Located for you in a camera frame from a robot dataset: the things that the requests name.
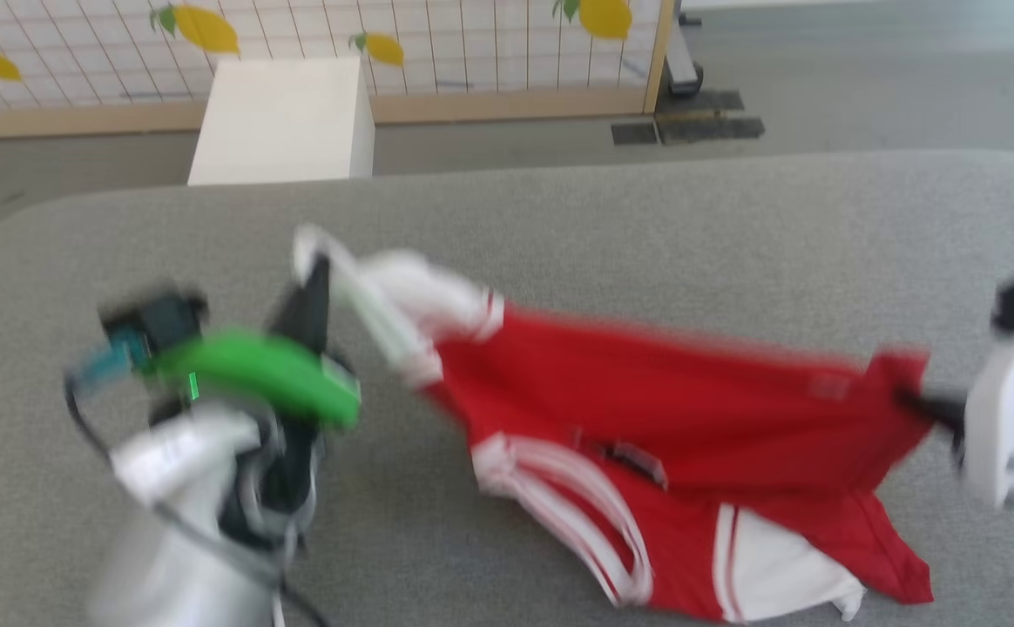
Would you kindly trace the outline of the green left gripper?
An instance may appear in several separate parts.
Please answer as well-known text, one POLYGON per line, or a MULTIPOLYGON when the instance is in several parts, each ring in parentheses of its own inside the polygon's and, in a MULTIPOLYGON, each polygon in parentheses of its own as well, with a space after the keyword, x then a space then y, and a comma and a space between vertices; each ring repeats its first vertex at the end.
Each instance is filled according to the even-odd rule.
POLYGON ((312 258, 307 281, 284 294, 265 336, 226 329, 157 354, 162 381, 213 385, 260 398, 273 409, 320 428, 351 429, 362 395, 351 369, 324 354, 328 344, 329 257, 312 258))

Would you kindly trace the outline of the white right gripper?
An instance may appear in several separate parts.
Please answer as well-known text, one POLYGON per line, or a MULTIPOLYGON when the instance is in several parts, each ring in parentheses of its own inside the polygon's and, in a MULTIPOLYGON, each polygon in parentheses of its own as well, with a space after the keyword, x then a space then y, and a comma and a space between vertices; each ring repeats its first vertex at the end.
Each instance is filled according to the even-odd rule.
POLYGON ((996 509, 1014 507, 1014 337, 997 341, 968 398, 913 390, 895 398, 950 432, 965 432, 965 487, 996 509))

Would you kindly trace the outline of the red and white jersey garment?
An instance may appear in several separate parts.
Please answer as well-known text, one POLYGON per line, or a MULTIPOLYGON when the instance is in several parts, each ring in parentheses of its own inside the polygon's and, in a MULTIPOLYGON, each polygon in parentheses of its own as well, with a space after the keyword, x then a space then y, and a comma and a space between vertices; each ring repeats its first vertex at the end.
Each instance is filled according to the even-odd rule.
POLYGON ((932 428, 897 400, 925 352, 861 362, 546 314, 300 226, 297 277, 323 259, 393 372, 463 426, 480 489, 526 509, 615 606, 750 624, 823 604, 849 622, 871 590, 933 602, 876 493, 932 428))

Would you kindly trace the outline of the white box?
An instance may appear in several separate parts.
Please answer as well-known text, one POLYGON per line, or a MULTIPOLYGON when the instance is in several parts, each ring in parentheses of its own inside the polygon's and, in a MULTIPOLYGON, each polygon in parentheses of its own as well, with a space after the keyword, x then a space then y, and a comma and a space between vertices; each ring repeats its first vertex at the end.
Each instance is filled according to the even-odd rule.
POLYGON ((220 61, 187 184, 370 178, 374 151, 356 58, 220 61))

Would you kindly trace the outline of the lemon print grid partition panel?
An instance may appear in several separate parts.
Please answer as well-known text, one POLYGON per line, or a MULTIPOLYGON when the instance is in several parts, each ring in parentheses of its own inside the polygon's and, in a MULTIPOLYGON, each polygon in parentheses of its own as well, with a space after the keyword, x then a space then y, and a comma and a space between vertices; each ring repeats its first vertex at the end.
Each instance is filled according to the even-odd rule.
POLYGON ((351 58, 383 124, 654 111, 679 0, 0 0, 0 138, 193 130, 231 61, 351 58))

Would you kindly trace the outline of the large black floor plate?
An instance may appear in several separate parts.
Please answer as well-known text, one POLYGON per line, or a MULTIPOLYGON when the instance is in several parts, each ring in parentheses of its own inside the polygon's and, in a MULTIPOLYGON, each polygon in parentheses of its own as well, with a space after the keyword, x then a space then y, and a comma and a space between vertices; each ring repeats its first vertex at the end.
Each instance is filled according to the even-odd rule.
POLYGON ((766 132, 760 118, 746 114, 740 92, 733 89, 659 95, 654 120, 664 145, 757 139, 766 132))

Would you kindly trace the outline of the grey metal partition stand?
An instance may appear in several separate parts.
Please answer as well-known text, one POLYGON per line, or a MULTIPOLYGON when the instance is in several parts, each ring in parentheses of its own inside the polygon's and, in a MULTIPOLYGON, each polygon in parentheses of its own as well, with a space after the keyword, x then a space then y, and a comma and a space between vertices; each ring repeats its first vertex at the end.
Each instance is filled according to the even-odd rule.
POLYGON ((685 7, 686 0, 673 0, 669 43, 666 48, 666 72, 669 92, 674 97, 692 98, 701 91, 705 72, 695 63, 685 29, 699 28, 702 21, 685 7))

